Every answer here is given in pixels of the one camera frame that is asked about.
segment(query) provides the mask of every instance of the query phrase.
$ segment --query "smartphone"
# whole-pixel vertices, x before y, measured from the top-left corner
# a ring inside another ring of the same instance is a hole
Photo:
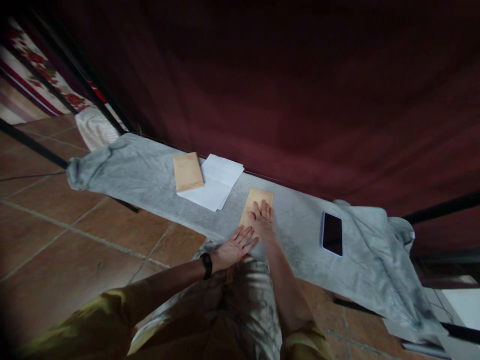
[[[322,216],[321,247],[339,257],[344,255],[342,220],[326,212]]]

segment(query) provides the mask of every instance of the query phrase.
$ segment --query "hand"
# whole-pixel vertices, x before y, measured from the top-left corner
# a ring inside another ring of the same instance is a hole
[[[251,226],[244,229],[244,226],[242,225],[227,242],[210,253],[212,272],[215,273],[219,270],[228,269],[230,266],[238,263],[244,258],[259,242],[259,238],[256,237],[251,243],[247,244],[253,233],[254,230]]]
[[[248,213],[248,218],[253,230],[263,241],[277,238],[274,229],[274,209],[265,200],[261,201],[261,208],[256,201],[253,202],[253,212]]]

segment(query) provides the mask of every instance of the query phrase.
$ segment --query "white paper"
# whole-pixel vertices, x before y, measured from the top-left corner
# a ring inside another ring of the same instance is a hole
[[[244,166],[238,162],[210,154],[201,166],[203,176],[214,179],[231,188],[244,172]]]
[[[210,154],[201,166],[205,186],[177,195],[213,212],[221,210],[243,171],[242,164]]]
[[[205,186],[177,192],[176,194],[208,210],[217,211],[222,201],[229,196],[232,188],[209,177],[204,177],[204,180]]]

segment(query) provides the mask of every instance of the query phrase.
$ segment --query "tiled floor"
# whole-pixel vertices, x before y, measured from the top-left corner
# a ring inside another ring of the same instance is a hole
[[[20,128],[64,159],[88,153],[71,116]],[[62,171],[3,133],[0,151],[0,179]],[[147,211],[71,190],[64,174],[0,182],[0,196],[2,302],[18,345],[107,289],[188,261],[205,240]],[[378,317],[299,283],[337,359],[422,359],[402,350]]]

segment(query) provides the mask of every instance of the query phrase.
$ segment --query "black metal pole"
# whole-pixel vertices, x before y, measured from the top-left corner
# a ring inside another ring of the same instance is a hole
[[[78,114],[79,112],[64,98],[64,96],[53,86],[43,75],[30,63],[30,61],[25,58],[19,51],[10,44],[7,40],[1,39],[1,45],[12,54],[15,59],[17,59],[24,67],[27,68],[32,75],[37,78],[55,97],[73,114]]]
[[[103,101],[97,96],[95,91],[90,87],[89,83],[82,76],[80,71],[75,67],[72,61],[66,56],[60,46],[57,44],[55,39],[50,35],[48,30],[44,27],[44,24],[37,18],[37,15],[32,11],[26,11],[25,15],[22,17],[26,23],[31,24],[31,26],[38,32],[42,37],[43,41],[51,48],[51,50],[63,61],[65,66],[68,68],[73,77],[75,77],[83,90],[88,94],[93,103],[98,107],[102,114],[106,117],[108,122],[116,129],[116,131],[123,135],[126,131],[120,126],[119,122],[114,118],[114,116],[107,109]]]
[[[378,315],[376,312],[367,309],[366,307],[358,305],[353,301],[342,300],[334,297],[333,303],[344,306],[346,308],[361,311],[363,313],[375,315],[381,318],[383,317],[381,315]],[[480,345],[480,330],[472,329],[465,326],[454,325],[447,322],[440,322],[440,324],[443,326],[444,329],[448,330],[448,333],[452,338],[456,338],[456,339],[470,342],[472,344]]]
[[[70,35],[65,26],[57,19],[55,14],[53,14],[49,9],[38,9],[35,11],[42,17],[44,25],[48,27],[51,33],[54,33],[55,36],[61,40],[62,48],[65,54],[70,59],[75,59],[77,64],[80,66],[80,71],[86,74],[86,76],[95,84],[100,93],[105,97],[107,102],[112,107],[113,111],[118,115],[122,123],[128,129],[129,132],[135,133],[138,132],[137,129],[132,125],[132,122],[129,120],[125,112],[119,106],[115,98],[109,92],[108,88],[102,82],[102,80],[97,76],[97,73],[93,67],[88,63],[85,56],[80,50],[79,45],[75,39]]]
[[[0,118],[0,131],[4,132],[5,134],[11,136],[15,140],[19,141],[23,145],[29,147],[32,149],[34,152],[37,154],[43,156],[47,160],[50,160],[52,163],[58,165],[62,169],[67,169],[69,163],[62,159],[60,156],[57,154],[51,152],[48,150],[45,146],[41,145],[40,143],[36,142],[33,140],[30,136],[25,135],[22,131],[18,130],[15,126],[10,125],[8,122]],[[129,204],[128,202],[125,202],[123,200],[116,199],[114,197],[109,196],[113,200],[115,200],[117,203],[122,204],[124,207],[132,210],[134,213],[138,213],[139,209],[136,208],[135,206]]]
[[[403,218],[410,224],[418,224],[479,205],[480,190],[413,212],[403,216]]]

